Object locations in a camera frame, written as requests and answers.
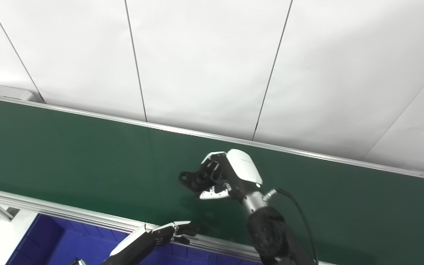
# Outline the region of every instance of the panel seam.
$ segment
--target panel seam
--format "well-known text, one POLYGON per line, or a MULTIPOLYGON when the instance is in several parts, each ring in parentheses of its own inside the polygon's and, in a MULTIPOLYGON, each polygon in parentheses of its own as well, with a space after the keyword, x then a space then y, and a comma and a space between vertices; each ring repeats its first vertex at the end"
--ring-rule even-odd
POLYGON ((143 98, 142 83, 140 82, 140 72, 138 70, 137 53, 135 52, 135 44, 133 43, 133 33, 132 33, 132 26, 130 24, 130 15, 128 14, 127 0, 124 0, 124 3, 125 3, 125 12, 127 13, 128 30, 130 31, 130 39, 132 41, 132 50, 133 50, 133 58, 135 60, 135 69, 137 70, 138 87, 140 89, 140 97, 142 97, 143 114, 145 115, 145 121, 148 122, 148 119, 146 118, 145 99, 143 98))
POLYGON ((29 73, 29 71, 27 70, 27 67, 25 66, 24 62, 22 61, 21 56, 19 55, 19 53, 18 53, 18 52, 17 52, 17 50, 15 49, 14 44, 12 43, 11 39, 9 38, 9 35, 7 34, 6 30, 4 29, 4 27, 3 27, 2 23, 1 23, 1 21, 0 21, 0 27, 1 27, 1 29, 3 30, 4 35, 6 36, 7 40, 8 40, 8 41, 9 41, 9 43, 11 44, 11 47, 12 47, 12 49, 14 50, 15 54, 17 55, 17 58, 19 58, 19 61, 21 62, 22 67, 24 67, 25 72, 27 73, 27 75, 28 75, 28 76, 29 76, 29 78, 31 79, 31 82, 32 82, 32 84, 34 85, 35 89, 37 90, 37 94, 39 94, 40 99, 42 99, 42 102, 43 102, 43 103, 46 103, 46 102, 45 102, 45 99, 43 99, 42 94, 40 93, 39 88, 38 88, 38 87, 37 87, 37 85, 35 84, 34 79, 32 78, 31 74, 30 74, 30 73, 29 73))
POLYGON ((384 135, 387 134, 387 132, 390 130, 390 128, 392 128, 392 126, 400 119, 400 117, 402 116, 402 114, 407 110, 408 107, 410 107, 410 105, 412 104, 412 102, 421 94, 421 92, 423 90, 424 90, 424 86, 422 87, 422 89, 420 89, 420 91, 418 91, 417 95, 415 95, 414 98, 412 98, 412 100, 407 104, 407 106, 403 109, 403 111, 400 112, 399 116, 397 116, 397 118, 387 127, 387 129, 384 131, 384 133, 381 135, 381 137, 379 137, 379 139, 377 139, 377 141, 374 143, 374 145, 371 147, 371 149, 369 149, 369 151, 363 156, 363 160, 366 159, 367 155, 381 141, 382 137, 384 137, 384 135))
POLYGON ((264 101, 266 100, 266 95, 268 94, 269 83, 271 82, 272 73, 274 72, 274 66, 276 65, 276 59, 278 58, 279 48, 281 47, 282 38, 284 37, 284 32, 286 31, 287 21, 289 19, 289 14, 291 12, 293 0, 289 4, 289 9, 287 10, 286 20, 284 21, 284 27, 282 28, 281 38, 279 39, 278 49, 276 50, 276 55, 274 56, 274 61, 271 67, 271 73, 269 74, 268 84, 266 85, 266 90, 264 91, 263 101, 261 102, 261 108, 259 109, 258 119, 256 120, 256 126, 254 127, 253 137, 251 141, 254 141, 254 136, 256 135, 256 130, 258 129, 259 119, 261 118, 261 112, 263 111, 264 101))

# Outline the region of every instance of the silver metal cylinder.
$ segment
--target silver metal cylinder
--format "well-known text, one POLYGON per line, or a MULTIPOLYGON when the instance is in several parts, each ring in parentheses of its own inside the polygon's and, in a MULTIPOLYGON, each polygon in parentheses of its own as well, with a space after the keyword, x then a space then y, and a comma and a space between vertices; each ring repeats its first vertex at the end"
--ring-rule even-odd
POLYGON ((263 194, 259 191, 254 191, 250 194, 247 194, 243 198, 242 204, 246 209, 248 215, 251 215, 252 213, 256 212, 256 210, 258 210, 259 208, 268 206, 268 203, 266 203, 263 198, 263 194))
POLYGON ((263 200, 265 201, 265 202, 268 202, 270 199, 271 199, 271 197, 274 195, 274 194, 276 194, 278 191, 276 191, 276 189, 275 188, 273 188, 272 190, 270 190, 268 193, 266 193, 266 195, 264 195, 264 197, 263 197, 263 200))

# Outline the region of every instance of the blue plastic crate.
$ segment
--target blue plastic crate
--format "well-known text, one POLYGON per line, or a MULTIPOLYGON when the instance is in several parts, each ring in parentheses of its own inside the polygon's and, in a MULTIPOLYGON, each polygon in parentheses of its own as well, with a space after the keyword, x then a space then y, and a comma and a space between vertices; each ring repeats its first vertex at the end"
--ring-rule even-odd
MULTIPOLYGON (((37 215, 6 265, 66 265, 75 258, 100 265, 128 234, 47 215, 37 215)), ((259 263, 168 244, 142 265, 258 265, 259 263)))

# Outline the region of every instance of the robotic arm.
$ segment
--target robotic arm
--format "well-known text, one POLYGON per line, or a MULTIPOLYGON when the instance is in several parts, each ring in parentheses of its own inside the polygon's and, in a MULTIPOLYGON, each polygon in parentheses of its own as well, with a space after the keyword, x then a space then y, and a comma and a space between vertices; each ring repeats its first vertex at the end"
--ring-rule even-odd
POLYGON ((198 171, 181 172, 179 181, 198 199, 229 197, 239 201, 248 214, 247 230, 264 265, 316 264, 284 217, 267 203, 272 193, 264 196, 259 191, 263 181, 245 152, 210 153, 198 171))
POLYGON ((116 246, 101 265, 137 265, 156 247, 177 241, 188 245, 190 241, 182 235, 196 236, 199 226, 190 221, 173 222, 147 231, 140 226, 116 246))

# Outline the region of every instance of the cable connector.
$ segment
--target cable connector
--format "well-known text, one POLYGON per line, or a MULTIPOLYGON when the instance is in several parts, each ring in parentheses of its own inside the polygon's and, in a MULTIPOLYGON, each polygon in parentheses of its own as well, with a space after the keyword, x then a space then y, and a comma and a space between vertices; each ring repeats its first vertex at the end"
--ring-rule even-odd
POLYGON ((270 190, 268 193, 266 193, 266 195, 264 195, 264 197, 263 197, 263 200, 265 201, 265 202, 268 202, 268 200, 270 200, 271 199, 271 197, 274 195, 274 194, 276 194, 278 191, 276 191, 276 189, 275 188, 273 188, 272 190, 270 190))

